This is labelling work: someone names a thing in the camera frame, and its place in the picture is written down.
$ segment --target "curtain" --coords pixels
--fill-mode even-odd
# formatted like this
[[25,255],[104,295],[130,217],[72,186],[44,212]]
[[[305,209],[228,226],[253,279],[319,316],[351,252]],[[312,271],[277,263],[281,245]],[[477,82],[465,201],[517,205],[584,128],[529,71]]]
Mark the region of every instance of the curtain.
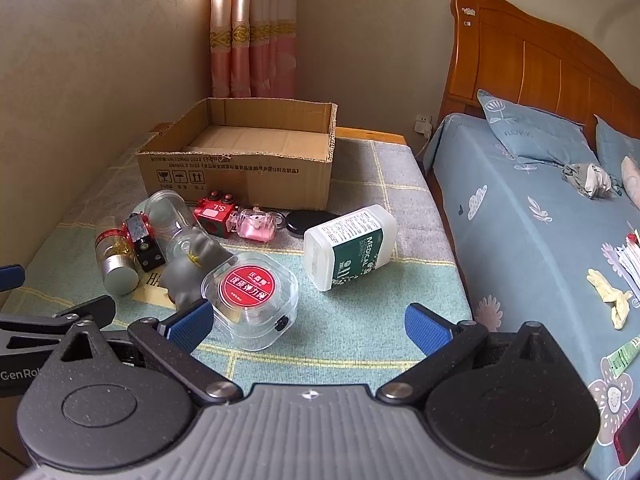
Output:
[[293,98],[296,0],[211,0],[213,97]]

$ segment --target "black remote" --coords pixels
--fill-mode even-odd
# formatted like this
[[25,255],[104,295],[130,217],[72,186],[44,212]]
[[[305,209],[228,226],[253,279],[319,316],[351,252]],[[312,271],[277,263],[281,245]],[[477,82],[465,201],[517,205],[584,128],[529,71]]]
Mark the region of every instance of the black remote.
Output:
[[292,236],[302,238],[307,229],[338,218],[340,215],[327,211],[312,211],[309,209],[298,209],[291,211],[286,217],[287,229]]

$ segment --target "clear plastic container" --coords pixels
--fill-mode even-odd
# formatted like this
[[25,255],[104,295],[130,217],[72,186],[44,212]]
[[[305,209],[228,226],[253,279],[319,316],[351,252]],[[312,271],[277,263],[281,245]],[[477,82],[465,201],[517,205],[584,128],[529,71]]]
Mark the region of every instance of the clear plastic container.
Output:
[[153,193],[146,200],[145,214],[167,262],[188,253],[191,233],[203,230],[182,197],[169,189]]
[[138,286],[133,250],[127,244],[122,223],[106,216],[95,226],[95,259],[108,293],[129,294]]
[[298,280],[265,254],[245,251],[213,269],[202,281],[213,305],[214,326],[243,350],[263,350],[296,320]]

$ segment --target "wooden headboard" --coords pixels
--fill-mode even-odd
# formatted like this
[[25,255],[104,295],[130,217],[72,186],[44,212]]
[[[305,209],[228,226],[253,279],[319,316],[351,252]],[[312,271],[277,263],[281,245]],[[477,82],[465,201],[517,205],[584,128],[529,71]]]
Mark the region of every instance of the wooden headboard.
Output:
[[463,112],[484,117],[479,88],[584,124],[595,150],[598,114],[640,138],[640,89],[594,44],[505,0],[452,0],[456,28],[438,123]]

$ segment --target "open cardboard box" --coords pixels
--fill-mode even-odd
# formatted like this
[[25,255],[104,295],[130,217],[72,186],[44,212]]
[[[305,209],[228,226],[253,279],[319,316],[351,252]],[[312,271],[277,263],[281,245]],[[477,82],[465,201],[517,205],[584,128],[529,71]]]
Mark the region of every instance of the open cardboard box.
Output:
[[243,205],[324,209],[337,106],[288,99],[208,98],[136,153],[146,192],[186,202],[213,190]]

